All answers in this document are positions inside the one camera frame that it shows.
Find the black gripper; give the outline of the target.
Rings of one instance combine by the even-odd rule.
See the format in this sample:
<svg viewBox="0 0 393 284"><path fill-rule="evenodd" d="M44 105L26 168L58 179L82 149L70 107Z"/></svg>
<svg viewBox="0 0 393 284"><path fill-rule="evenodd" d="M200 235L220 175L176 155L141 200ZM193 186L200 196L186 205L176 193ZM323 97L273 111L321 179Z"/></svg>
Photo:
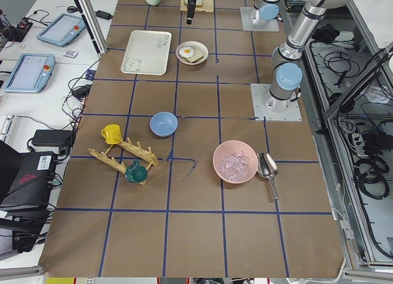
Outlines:
<svg viewBox="0 0 393 284"><path fill-rule="evenodd" d="M196 9L196 0L187 0L187 21L188 25L192 24Z"/></svg>

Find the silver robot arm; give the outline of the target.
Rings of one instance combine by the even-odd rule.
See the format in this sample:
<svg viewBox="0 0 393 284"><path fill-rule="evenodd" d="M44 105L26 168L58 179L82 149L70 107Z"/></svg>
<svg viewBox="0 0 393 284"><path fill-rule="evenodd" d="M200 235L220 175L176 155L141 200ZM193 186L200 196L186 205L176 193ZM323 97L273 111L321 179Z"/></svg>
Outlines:
<svg viewBox="0 0 393 284"><path fill-rule="evenodd" d="M347 4L350 0L301 0L305 2L287 39L272 54L273 80L262 96L263 105L274 113L287 109L295 89L300 86L303 72L298 66L308 39L329 9Z"/></svg>
<svg viewBox="0 0 393 284"><path fill-rule="evenodd" d="M254 8L251 14L252 22L257 24L262 21L271 21L279 14L279 0L254 0ZM192 24L197 0L187 0L187 20L188 25Z"/></svg>

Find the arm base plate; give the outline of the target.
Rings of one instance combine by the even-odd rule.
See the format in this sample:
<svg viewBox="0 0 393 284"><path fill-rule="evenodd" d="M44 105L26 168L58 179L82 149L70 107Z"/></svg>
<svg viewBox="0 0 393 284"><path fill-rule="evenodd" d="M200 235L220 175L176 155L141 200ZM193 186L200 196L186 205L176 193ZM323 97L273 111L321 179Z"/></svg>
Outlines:
<svg viewBox="0 0 393 284"><path fill-rule="evenodd" d="M257 121L302 121L297 95L278 100L270 93L270 84L252 83L251 96L254 118Z"/></svg>
<svg viewBox="0 0 393 284"><path fill-rule="evenodd" d="M279 31L276 19L279 14L279 7L276 5L264 5L260 9L241 7L240 14L243 31Z"/></svg>

